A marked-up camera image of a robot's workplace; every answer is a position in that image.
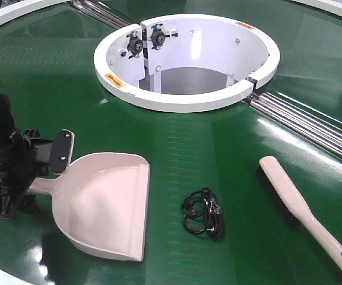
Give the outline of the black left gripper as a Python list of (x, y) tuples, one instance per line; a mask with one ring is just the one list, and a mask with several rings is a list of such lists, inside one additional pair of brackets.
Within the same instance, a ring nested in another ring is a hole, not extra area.
[(40, 214), (36, 195), (25, 194), (36, 177), (49, 174), (49, 157), (54, 140), (42, 138), (38, 130), (15, 128), (0, 155), (0, 219), (13, 220), (17, 211)]

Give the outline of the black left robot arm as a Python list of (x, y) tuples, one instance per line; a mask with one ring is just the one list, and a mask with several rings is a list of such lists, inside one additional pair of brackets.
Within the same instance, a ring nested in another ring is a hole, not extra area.
[(12, 220), (18, 211), (39, 214), (35, 195), (27, 191), (38, 176), (48, 175), (52, 145), (36, 129), (16, 127), (10, 100), (0, 92), (0, 219)]

